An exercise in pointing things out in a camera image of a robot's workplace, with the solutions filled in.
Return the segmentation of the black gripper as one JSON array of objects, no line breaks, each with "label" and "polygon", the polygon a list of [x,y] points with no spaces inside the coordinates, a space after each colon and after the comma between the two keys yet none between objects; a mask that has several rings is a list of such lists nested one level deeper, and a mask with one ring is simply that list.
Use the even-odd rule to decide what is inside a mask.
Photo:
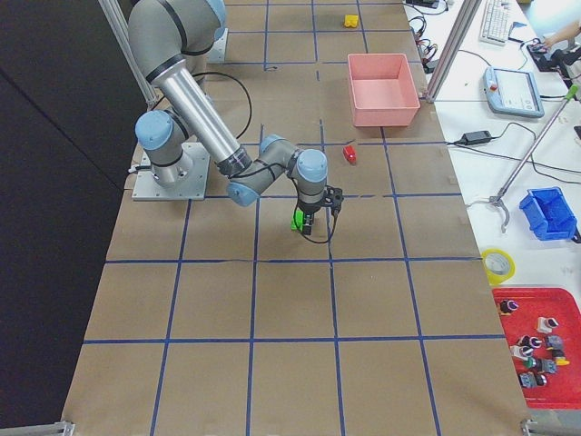
[{"label": "black gripper", "polygon": [[343,191],[339,187],[325,185],[319,193],[309,194],[295,185],[297,192],[296,208],[301,210],[302,234],[311,235],[314,222],[314,214],[321,208],[330,208],[334,216],[338,216],[344,200]]}]

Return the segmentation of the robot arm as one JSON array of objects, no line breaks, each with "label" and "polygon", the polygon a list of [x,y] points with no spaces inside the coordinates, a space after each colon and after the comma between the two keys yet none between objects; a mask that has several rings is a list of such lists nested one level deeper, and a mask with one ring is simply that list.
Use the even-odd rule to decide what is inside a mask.
[{"label": "robot arm", "polygon": [[133,7],[128,24],[133,58],[147,82],[160,89],[172,106],[169,111],[143,114],[135,133],[161,184],[176,179],[166,168],[180,172],[191,167],[182,142],[195,136],[229,179],[227,193],[240,206],[258,200],[286,175],[295,186],[295,208],[303,213],[294,225],[308,238],[315,213],[328,208],[337,217],[343,201],[341,189],[327,184],[326,155],[273,134],[261,142],[259,156],[252,160],[186,66],[187,56],[208,53],[225,27],[222,1],[140,1]]}]

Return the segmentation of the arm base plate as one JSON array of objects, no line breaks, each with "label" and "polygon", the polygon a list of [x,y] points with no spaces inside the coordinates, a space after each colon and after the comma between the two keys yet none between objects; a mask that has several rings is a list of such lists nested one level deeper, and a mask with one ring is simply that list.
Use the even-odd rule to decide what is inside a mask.
[{"label": "arm base plate", "polygon": [[182,158],[174,166],[156,167],[143,152],[140,169],[136,173],[132,198],[135,201],[202,201],[211,158],[202,144],[182,144]]},{"label": "arm base plate", "polygon": [[204,54],[196,54],[191,51],[182,51],[183,55],[190,57],[202,57],[207,64],[223,64],[226,60],[229,29],[225,27],[219,37],[215,37],[212,47]]}]

